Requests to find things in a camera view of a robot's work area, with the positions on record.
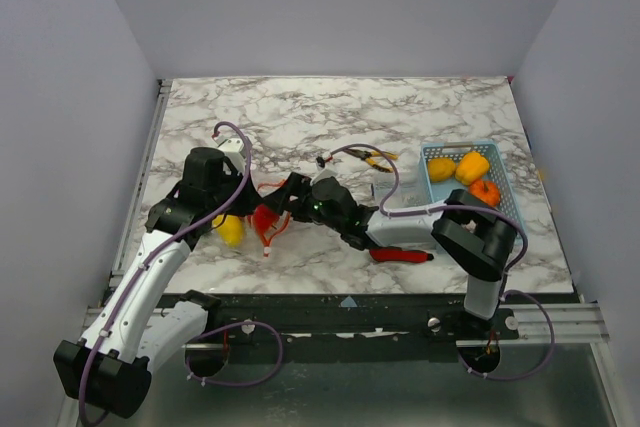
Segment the clear zip bag orange zipper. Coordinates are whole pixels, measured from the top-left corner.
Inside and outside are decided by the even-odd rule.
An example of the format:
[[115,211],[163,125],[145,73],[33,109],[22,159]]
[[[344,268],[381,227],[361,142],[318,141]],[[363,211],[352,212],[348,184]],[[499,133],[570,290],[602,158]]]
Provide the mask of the clear zip bag orange zipper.
[[261,181],[254,187],[255,192],[252,193],[250,188],[253,184],[249,181],[236,198],[236,202],[250,203],[254,209],[247,215],[231,215],[224,212],[216,216],[211,221],[205,237],[214,236],[226,247],[238,249],[245,242],[248,233],[252,232],[262,245],[262,255],[268,258],[272,252],[274,239],[287,230],[291,214],[277,214],[265,204],[258,205],[257,201],[263,190],[274,193],[278,188],[283,187],[285,182],[285,178],[278,181]]

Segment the yellow lemon squash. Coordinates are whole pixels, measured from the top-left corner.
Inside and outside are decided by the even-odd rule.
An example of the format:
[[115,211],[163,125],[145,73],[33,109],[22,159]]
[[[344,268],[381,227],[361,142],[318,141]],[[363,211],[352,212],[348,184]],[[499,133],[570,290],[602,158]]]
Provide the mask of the yellow lemon squash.
[[242,217],[223,214],[212,221],[212,229],[230,248],[239,247],[245,238],[245,227]]

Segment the orange yellow bell pepper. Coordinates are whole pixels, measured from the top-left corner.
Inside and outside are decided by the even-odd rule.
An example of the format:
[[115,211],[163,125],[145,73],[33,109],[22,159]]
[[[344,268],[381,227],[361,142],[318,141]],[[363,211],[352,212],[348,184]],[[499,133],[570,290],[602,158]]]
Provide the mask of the orange yellow bell pepper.
[[458,163],[455,179],[465,186],[481,179],[490,170],[490,163],[486,157],[477,151],[467,153]]

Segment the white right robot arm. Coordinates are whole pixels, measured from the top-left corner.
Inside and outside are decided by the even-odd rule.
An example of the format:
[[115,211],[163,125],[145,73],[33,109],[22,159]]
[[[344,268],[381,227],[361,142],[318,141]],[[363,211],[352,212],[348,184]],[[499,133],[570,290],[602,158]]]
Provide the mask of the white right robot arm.
[[480,339],[496,327],[499,300],[520,224],[471,193],[456,189],[432,204],[385,209],[356,202],[331,176],[313,181],[292,174],[260,201],[273,212],[287,212],[297,222],[315,223],[337,232],[357,250],[389,250],[419,244],[431,237],[467,273],[460,326]]

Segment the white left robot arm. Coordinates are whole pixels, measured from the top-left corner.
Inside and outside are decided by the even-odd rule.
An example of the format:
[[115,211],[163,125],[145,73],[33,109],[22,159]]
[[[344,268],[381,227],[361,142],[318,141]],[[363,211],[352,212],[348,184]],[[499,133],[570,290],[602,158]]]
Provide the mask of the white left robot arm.
[[196,147],[181,179],[148,213],[138,251],[99,316],[75,342],[63,340],[53,362],[66,395],[80,408],[131,417],[149,391],[152,373],[188,336],[214,340],[222,327],[203,294],[178,311],[148,322],[178,268],[224,213],[242,215],[258,196],[250,180],[251,153],[238,140]]

